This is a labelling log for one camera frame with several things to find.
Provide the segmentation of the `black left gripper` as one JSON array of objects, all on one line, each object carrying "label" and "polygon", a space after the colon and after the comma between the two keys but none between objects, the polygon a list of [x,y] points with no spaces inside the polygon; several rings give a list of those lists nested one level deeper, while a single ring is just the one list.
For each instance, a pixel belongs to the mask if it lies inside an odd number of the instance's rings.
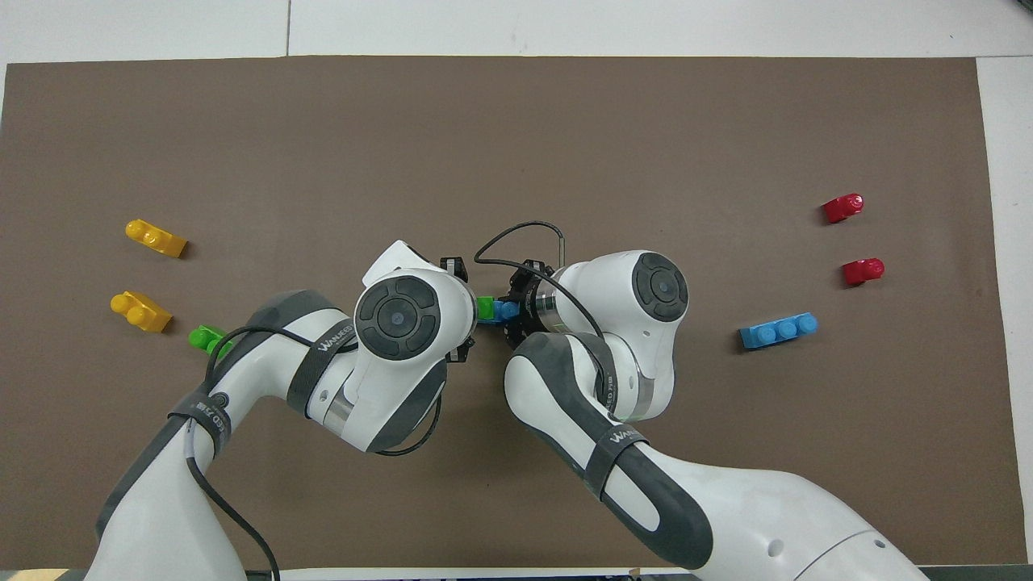
[{"label": "black left gripper", "polygon": [[[468,286],[469,275],[465,262],[462,257],[442,257],[440,258],[440,268],[444,269],[447,273],[464,282],[467,286],[467,290],[472,293],[471,287]],[[447,353],[445,360],[449,364],[465,363],[468,359],[470,349],[472,349],[473,345],[475,345],[475,328],[477,324],[476,314],[479,313],[479,309],[477,309],[476,297],[473,297],[471,300],[473,304],[472,313],[474,317],[471,323],[470,330],[468,331],[467,337],[464,341],[458,347],[455,347],[455,349]]]}]

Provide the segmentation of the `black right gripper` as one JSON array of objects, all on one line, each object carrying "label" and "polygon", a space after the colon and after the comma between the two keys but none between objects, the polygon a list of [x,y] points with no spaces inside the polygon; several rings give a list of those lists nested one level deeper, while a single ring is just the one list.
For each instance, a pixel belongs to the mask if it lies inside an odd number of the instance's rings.
[{"label": "black right gripper", "polygon": [[522,265],[523,268],[516,269],[509,279],[507,301],[516,303],[519,308],[516,316],[504,326],[504,337],[509,347],[519,346],[530,334],[546,330],[535,307],[537,290],[542,280],[532,271],[543,271],[550,275],[552,268],[545,262],[535,259],[526,259]]}]

